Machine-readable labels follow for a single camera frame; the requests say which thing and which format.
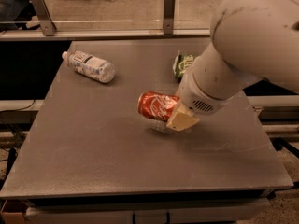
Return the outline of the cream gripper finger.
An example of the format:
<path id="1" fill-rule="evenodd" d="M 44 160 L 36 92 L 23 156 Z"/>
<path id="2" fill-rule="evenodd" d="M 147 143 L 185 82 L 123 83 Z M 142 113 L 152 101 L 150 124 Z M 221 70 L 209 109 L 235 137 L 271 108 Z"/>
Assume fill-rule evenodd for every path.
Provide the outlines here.
<path id="1" fill-rule="evenodd" d="M 178 102 L 166 123 L 166 127 L 177 132 L 191 128 L 199 122 L 199 117 L 182 102 Z"/>

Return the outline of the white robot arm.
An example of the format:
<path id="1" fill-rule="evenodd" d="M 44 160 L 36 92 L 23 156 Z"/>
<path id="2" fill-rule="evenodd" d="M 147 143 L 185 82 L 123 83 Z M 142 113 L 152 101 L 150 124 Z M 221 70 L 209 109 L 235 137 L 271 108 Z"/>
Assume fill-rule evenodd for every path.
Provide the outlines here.
<path id="1" fill-rule="evenodd" d="M 299 0 L 223 0 L 210 44 L 187 68 L 166 126 L 183 131 L 263 79 L 299 90 Z"/>

